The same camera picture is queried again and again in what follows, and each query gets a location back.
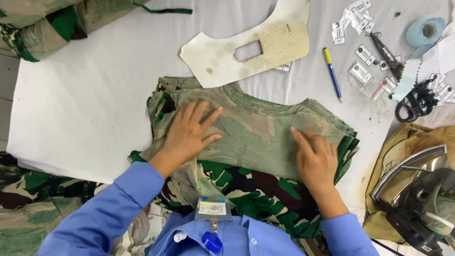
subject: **fabric pile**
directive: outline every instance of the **fabric pile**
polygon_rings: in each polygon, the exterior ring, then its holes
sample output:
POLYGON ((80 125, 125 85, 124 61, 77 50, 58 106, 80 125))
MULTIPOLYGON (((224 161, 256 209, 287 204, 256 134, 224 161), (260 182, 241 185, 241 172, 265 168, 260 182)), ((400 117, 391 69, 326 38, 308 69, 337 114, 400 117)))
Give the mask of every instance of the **fabric pile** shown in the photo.
MULTIPOLYGON (((381 177, 395 165, 424 149, 444 144, 447 145, 446 166, 455 169, 455 126, 430 129, 412 123, 404 123, 385 142, 365 194, 368 215, 363 228, 370 238, 404 243, 404 239, 385 218, 387 212, 381 205, 373 201, 370 194, 381 177)), ((434 208, 440 217, 455 223, 453 215, 455 195, 438 195, 434 200, 434 208)))
POLYGON ((93 197, 96 183, 17 166, 0 152, 0 248, 2 255, 36 254, 44 238, 93 197))
POLYGON ((0 36, 26 61, 37 62, 87 34, 125 16, 136 6, 151 13, 185 13, 188 9, 150 10, 149 0, 0 1, 0 36))
POLYGON ((307 188, 299 182, 297 145, 289 129, 312 130, 338 145, 335 183, 358 151, 356 132, 311 99, 286 106, 249 96, 237 82, 202 88, 194 77, 166 77, 160 78, 157 91, 147 101, 153 145, 143 152, 133 151, 130 162, 153 158, 165 143, 176 110, 190 99, 209 100, 206 114, 223 107, 207 132, 223 138, 181 166, 153 202, 188 214, 195 210, 200 196, 227 198, 235 214, 278 225, 292 238, 316 236, 322 217, 307 188))

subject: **shirt button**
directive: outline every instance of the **shirt button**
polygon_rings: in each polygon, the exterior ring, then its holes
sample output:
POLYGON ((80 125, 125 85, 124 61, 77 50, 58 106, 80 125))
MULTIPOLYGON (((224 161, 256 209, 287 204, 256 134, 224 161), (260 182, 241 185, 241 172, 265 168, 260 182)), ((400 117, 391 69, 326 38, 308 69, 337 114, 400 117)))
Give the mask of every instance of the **shirt button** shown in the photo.
POLYGON ((183 231, 178 231, 175 235, 174 235, 174 241, 175 242, 180 242, 182 241, 183 239, 185 239, 187 237, 187 234, 183 231))

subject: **shirt sleeve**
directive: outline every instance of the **shirt sleeve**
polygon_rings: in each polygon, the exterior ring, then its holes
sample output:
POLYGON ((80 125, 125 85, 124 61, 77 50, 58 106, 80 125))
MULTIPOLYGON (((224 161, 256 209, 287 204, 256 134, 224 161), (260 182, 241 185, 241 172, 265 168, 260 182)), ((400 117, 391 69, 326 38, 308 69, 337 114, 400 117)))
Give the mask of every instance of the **shirt sleeve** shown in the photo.
POLYGON ((114 183, 66 217, 43 241, 38 255, 108 255, 112 241, 162 189, 163 177, 135 162, 114 183))
POLYGON ((355 214, 348 213, 331 220, 323 220, 321 227, 334 256, 379 256, 355 214))

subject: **person's right hand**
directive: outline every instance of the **person's right hand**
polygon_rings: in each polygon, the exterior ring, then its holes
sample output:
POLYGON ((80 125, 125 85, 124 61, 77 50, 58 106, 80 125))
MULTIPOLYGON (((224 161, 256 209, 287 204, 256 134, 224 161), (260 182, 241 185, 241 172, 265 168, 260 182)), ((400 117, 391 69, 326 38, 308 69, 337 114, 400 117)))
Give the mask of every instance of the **person's right hand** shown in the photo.
POLYGON ((298 143, 297 168, 311 195, 316 199, 333 193, 338 165, 335 146, 313 132, 291 128, 291 133, 298 143))

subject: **blue shirt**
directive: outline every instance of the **blue shirt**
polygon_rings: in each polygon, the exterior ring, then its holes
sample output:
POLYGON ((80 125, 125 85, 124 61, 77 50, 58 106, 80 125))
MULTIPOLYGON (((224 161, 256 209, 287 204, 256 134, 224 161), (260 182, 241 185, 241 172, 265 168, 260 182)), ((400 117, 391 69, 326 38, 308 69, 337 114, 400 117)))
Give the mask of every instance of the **blue shirt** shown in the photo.
MULTIPOLYGON (((114 183, 66 217, 41 245, 39 255, 109 255, 112 241, 156 197, 163 177, 148 163, 135 162, 114 183)), ((321 222, 329 249, 336 256, 379 255, 354 214, 321 222)), ((305 255, 281 229, 244 216, 218 222, 223 249, 210 255, 305 255)), ((154 255, 209 255, 202 235, 209 222, 195 220, 194 212, 172 214, 152 245, 154 255), (178 231, 187 238, 174 241, 178 231)))

